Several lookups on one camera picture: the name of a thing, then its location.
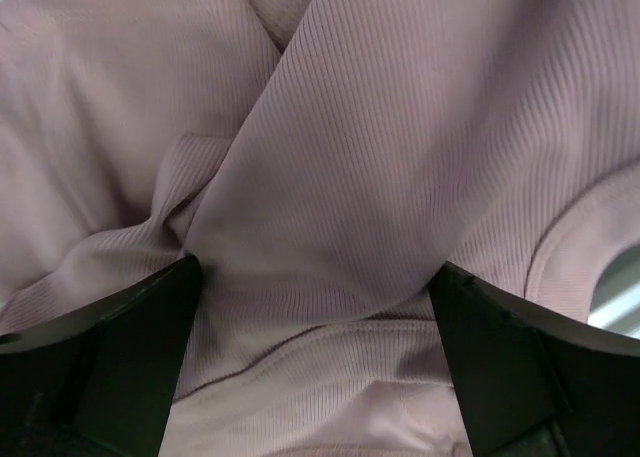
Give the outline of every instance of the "cloth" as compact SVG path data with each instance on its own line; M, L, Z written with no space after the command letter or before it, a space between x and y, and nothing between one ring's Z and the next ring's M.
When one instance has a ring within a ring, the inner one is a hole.
M586 318L640 241L637 2L3 1L0 332L191 252L163 456L468 455L420 289Z

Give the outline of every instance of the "mauve garment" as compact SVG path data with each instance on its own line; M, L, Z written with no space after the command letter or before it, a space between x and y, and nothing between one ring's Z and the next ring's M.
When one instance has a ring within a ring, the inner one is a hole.
M586 318L640 241L639 1L3 1L0 332L192 252L163 456L468 455L419 290Z

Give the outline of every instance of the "pink fabric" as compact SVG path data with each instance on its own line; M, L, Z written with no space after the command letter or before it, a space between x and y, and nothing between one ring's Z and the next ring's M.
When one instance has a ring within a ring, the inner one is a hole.
M378 382L424 417L446 259L584 319L640 240L637 2L3 1L0 331L189 251L219 274L163 455L331 455ZM371 446L466 452L441 424Z

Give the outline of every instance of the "clothing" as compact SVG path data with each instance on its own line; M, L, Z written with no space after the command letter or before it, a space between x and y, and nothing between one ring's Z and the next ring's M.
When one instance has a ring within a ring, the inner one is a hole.
M161 455L468 455L420 291L586 319L640 241L637 2L4 1L0 332L191 252Z

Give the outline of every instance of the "folded cloth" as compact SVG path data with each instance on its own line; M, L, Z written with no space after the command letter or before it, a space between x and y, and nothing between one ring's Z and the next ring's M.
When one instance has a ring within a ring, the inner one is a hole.
M0 332L191 252L162 455L469 455L420 290L586 318L640 241L637 2L4 0Z

